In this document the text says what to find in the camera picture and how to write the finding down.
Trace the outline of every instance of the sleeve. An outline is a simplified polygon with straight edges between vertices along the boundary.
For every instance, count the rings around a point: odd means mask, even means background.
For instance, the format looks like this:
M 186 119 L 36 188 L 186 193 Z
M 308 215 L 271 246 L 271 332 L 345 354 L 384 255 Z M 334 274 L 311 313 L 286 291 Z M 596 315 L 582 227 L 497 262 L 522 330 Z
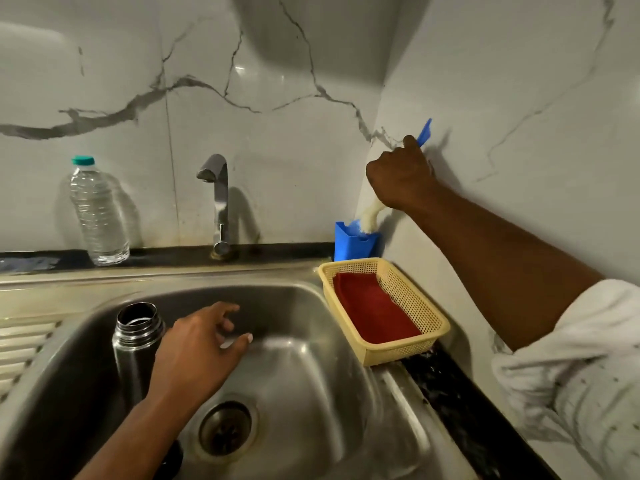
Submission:
M 640 478 L 640 288 L 597 283 L 493 371 L 524 432 L 560 431 L 604 478 Z

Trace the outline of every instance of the red sponge cloth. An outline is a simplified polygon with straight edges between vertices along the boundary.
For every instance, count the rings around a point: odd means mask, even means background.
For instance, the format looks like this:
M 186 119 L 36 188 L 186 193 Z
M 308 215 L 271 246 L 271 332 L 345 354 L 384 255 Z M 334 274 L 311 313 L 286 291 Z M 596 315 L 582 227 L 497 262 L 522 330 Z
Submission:
M 370 344 L 421 335 L 411 318 L 380 288 L 375 274 L 338 273 L 333 288 L 360 336 Z

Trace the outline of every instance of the bottle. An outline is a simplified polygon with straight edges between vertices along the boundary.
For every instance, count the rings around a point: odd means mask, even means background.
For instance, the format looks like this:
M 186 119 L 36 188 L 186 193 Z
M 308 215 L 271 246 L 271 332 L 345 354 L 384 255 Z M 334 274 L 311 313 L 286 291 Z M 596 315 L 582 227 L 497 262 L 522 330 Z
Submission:
M 117 264 L 129 257 L 129 242 L 104 174 L 93 157 L 72 159 L 71 201 L 91 261 L 96 266 Z
M 165 331 L 164 320 L 152 303 L 132 303 L 116 316 L 111 345 L 127 411 L 131 411 L 149 391 L 156 350 Z M 182 448 L 176 440 L 164 456 L 153 480 L 174 478 L 180 471 L 182 458 Z

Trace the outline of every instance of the faucet spout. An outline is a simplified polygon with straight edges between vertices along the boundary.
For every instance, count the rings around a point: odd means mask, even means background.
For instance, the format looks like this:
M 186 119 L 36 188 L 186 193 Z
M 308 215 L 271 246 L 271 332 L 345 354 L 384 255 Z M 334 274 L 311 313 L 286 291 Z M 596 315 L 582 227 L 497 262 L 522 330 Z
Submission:
M 215 224 L 213 233 L 213 253 L 214 258 L 225 258 L 231 252 L 231 245 L 228 243 L 228 214 L 227 206 L 229 201 L 229 179 L 227 171 L 227 160 L 224 156 L 215 154 L 210 156 L 204 165 L 198 170 L 196 177 L 207 183 L 213 183 L 213 195 L 215 202 Z

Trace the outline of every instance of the sink basin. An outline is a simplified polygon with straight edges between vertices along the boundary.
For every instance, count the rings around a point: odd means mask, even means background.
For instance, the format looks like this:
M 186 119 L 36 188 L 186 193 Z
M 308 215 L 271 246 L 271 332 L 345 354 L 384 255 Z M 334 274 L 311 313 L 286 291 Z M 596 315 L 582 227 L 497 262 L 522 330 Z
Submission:
M 317 276 L 244 271 L 132 287 L 139 291 L 60 327 L 55 333 L 66 336 L 44 345 L 32 387 L 21 390 L 21 380 L 10 393 L 24 397 L 0 448 L 0 478 L 71 479 L 118 427 L 125 409 L 111 335 L 119 309 L 140 300 L 155 304 L 169 326 L 232 301 L 241 306 L 234 332 L 254 336 L 238 368 L 181 432 L 178 479 L 391 479 L 411 475 L 427 458 L 427 436 L 392 374 L 358 363 Z

